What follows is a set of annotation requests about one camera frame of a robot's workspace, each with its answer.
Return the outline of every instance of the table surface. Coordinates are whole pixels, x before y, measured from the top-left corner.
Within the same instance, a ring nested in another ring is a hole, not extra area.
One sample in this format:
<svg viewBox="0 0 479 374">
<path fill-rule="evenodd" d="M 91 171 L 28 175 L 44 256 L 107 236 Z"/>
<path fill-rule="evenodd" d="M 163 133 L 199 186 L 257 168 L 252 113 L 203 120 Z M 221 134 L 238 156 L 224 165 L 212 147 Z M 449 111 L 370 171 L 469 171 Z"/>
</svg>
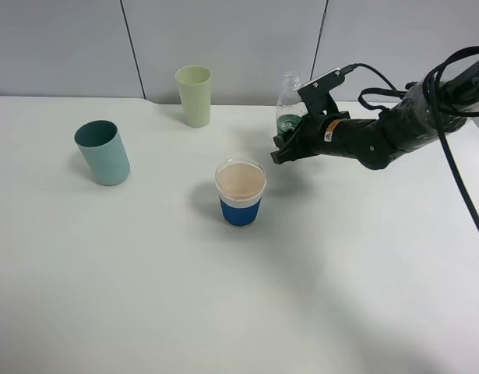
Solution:
<svg viewBox="0 0 479 374">
<path fill-rule="evenodd" d="M 120 129 L 121 185 L 73 142 L 95 119 Z M 191 129 L 140 99 L 0 97 L 0 374 L 478 374 L 479 236 L 439 144 L 278 166 L 275 131 L 271 107 Z M 479 129 L 449 141 L 479 211 Z M 267 175 L 245 229 L 213 180 L 235 156 Z"/>
</svg>

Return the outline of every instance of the orange label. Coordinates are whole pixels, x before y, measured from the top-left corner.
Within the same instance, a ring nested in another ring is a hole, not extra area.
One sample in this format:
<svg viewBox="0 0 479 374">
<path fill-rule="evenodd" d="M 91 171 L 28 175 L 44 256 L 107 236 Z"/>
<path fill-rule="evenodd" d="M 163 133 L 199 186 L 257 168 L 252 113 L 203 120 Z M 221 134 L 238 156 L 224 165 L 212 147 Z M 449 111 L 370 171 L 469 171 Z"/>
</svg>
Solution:
<svg viewBox="0 0 479 374">
<path fill-rule="evenodd" d="M 340 124 L 343 119 L 335 119 L 329 126 L 327 126 L 326 133 L 324 134 L 324 141 L 330 143 L 333 140 L 333 131 Z"/>
</svg>

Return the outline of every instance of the gray wall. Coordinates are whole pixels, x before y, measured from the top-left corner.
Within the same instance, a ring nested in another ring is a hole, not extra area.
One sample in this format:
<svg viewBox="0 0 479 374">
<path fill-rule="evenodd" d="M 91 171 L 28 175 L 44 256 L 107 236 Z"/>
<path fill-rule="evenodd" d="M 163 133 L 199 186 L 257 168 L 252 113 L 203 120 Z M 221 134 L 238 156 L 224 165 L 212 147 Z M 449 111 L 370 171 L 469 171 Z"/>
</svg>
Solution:
<svg viewBox="0 0 479 374">
<path fill-rule="evenodd" d="M 205 65 L 215 104 L 275 104 L 284 72 L 307 79 L 320 0 L 124 0 L 148 99 L 178 101 L 174 73 Z"/>
<path fill-rule="evenodd" d="M 479 0 L 329 0 L 315 74 L 364 62 L 403 88 L 471 45 L 479 45 Z M 355 101 L 371 86 L 383 85 L 357 69 L 334 97 Z"/>
<path fill-rule="evenodd" d="M 142 97 L 115 0 L 0 0 L 0 95 Z"/>
<path fill-rule="evenodd" d="M 178 102 L 174 72 L 213 71 L 216 104 L 275 104 L 285 71 L 308 79 L 324 0 L 124 0 L 147 97 Z M 479 0 L 329 0 L 315 74 L 352 62 L 397 86 L 479 44 Z M 379 86 L 355 71 L 334 91 Z M 0 94 L 141 97 L 119 0 L 0 0 Z"/>
</svg>

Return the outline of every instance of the plastic bottle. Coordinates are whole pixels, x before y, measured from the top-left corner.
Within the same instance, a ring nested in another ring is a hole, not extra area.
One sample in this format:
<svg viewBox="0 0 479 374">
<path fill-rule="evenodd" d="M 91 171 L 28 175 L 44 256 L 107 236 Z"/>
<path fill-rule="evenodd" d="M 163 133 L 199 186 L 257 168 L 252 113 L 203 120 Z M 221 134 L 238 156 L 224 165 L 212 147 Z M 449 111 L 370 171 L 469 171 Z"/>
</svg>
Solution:
<svg viewBox="0 0 479 374">
<path fill-rule="evenodd" d="M 283 79 L 283 90 L 276 106 L 277 134 L 295 129 L 301 117 L 308 111 L 298 95 L 301 87 L 300 75 L 297 72 L 286 72 Z"/>
</svg>

